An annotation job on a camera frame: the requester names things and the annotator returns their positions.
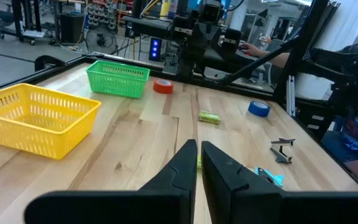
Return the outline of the power strip with blue lights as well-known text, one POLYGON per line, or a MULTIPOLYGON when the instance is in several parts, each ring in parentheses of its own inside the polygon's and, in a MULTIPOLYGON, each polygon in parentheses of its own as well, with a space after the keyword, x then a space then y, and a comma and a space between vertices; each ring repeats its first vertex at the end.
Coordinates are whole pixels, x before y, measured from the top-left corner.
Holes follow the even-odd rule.
POLYGON ((155 37, 151 37, 150 38, 149 60, 160 61, 161 49, 162 49, 162 40, 155 38, 155 37))

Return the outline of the red tape roll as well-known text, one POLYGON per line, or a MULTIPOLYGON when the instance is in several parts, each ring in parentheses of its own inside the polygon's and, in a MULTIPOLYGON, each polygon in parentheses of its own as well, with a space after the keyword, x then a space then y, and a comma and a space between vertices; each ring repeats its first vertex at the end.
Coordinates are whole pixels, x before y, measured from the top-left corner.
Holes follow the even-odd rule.
POLYGON ((154 81, 153 90, 158 93, 163 94, 172 94, 173 93, 173 83, 168 80, 158 79, 154 81))

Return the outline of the black box with white labels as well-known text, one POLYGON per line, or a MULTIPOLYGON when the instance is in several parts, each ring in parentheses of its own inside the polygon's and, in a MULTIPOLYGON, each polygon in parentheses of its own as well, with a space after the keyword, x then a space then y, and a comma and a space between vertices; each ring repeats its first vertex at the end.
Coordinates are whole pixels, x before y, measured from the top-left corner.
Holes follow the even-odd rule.
POLYGON ((317 139, 322 140, 334 119, 333 110, 319 101, 296 101, 297 120, 317 139))

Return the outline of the person's hand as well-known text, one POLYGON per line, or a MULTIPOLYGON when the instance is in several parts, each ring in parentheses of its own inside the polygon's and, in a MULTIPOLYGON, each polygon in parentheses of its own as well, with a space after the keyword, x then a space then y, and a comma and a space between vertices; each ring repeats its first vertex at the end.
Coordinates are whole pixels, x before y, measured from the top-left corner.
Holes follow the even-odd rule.
POLYGON ((241 52, 253 57, 260 57, 262 54, 262 51, 260 49, 247 42, 240 44, 238 48, 241 52))

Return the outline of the yellow plastic basket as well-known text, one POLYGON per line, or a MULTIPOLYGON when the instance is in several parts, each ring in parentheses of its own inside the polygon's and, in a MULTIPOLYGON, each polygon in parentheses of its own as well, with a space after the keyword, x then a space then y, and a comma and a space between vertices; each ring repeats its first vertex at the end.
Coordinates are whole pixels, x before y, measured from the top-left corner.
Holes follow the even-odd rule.
POLYGON ((64 158, 92 130, 101 102, 20 83, 0 90, 0 145, 64 158))

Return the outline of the white aluminium bars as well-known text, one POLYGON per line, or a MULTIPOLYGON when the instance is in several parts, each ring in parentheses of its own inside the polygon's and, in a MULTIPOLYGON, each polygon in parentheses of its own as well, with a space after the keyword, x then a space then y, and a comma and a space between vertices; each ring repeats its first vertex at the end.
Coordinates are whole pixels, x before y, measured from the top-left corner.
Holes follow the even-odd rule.
POLYGON ((287 80, 286 111, 290 116, 295 116, 295 77, 289 76, 287 80))

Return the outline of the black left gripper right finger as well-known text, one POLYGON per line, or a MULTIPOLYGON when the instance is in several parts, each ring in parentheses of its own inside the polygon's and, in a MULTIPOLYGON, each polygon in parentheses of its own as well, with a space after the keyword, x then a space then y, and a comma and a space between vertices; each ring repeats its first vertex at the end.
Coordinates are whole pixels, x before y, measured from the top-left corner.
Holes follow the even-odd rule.
POLYGON ((213 224, 358 224, 358 192, 285 191, 209 141, 201 165, 213 224))

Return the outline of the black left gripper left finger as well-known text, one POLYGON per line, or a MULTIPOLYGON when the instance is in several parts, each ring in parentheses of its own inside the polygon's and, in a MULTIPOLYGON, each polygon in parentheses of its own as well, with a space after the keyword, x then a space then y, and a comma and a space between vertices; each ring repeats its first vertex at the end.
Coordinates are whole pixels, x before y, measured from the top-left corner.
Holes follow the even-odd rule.
POLYGON ((198 149, 187 140, 138 190, 62 190, 25 208, 25 224, 193 224, 198 149))

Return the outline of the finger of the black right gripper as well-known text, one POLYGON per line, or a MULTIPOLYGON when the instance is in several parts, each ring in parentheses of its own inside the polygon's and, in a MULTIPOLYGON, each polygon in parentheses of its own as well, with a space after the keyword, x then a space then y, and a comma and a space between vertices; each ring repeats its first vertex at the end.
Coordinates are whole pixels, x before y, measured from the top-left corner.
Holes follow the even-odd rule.
POLYGON ((184 17, 174 18, 172 40, 180 45, 183 53, 204 53, 208 46, 205 25, 184 17))
POLYGON ((223 59, 234 58, 242 32, 221 26, 212 26, 209 33, 211 48, 223 59))

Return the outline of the black waste bin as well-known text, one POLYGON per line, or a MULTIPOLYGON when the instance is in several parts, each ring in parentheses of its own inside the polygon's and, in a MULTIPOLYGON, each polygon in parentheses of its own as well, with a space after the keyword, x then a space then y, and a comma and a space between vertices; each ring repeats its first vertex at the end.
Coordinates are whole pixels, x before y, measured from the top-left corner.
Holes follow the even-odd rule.
POLYGON ((84 15, 79 13, 64 13, 60 15, 61 41, 64 43, 81 43, 83 37, 84 15))

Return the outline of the black floor fan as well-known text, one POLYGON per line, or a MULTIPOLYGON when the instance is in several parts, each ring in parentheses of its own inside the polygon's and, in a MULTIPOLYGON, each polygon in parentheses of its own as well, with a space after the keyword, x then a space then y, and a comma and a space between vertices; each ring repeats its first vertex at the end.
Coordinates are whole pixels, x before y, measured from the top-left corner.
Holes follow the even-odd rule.
POLYGON ((113 54, 118 48, 114 33, 103 27, 89 29, 85 41, 90 52, 113 54))

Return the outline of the blue tape roll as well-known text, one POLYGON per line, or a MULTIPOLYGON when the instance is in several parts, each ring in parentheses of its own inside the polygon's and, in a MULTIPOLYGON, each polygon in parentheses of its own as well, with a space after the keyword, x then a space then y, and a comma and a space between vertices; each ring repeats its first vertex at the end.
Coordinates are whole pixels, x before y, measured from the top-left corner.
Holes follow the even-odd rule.
POLYGON ((248 107, 248 112, 256 116, 267 117, 270 113, 270 107, 263 102, 251 101, 248 107))

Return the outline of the green plastic basket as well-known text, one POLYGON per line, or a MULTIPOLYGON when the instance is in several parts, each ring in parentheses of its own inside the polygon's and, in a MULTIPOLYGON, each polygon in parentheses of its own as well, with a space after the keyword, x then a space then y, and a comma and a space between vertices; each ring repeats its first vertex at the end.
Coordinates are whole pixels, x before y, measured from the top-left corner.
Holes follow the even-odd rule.
POLYGON ((93 92, 140 98, 150 69, 97 60, 86 69, 93 92))

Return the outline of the black frame clamp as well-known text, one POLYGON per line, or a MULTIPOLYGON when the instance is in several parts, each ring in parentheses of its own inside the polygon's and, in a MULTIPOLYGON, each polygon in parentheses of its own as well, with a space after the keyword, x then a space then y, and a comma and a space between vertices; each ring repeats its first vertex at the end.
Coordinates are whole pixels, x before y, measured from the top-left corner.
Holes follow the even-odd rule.
POLYGON ((43 70, 47 67, 47 65, 52 65, 52 66, 65 66, 66 62, 64 62, 63 60, 60 60, 59 58, 53 57, 53 56, 49 56, 49 55, 41 55, 39 57, 37 57, 34 61, 34 70, 36 72, 43 70))

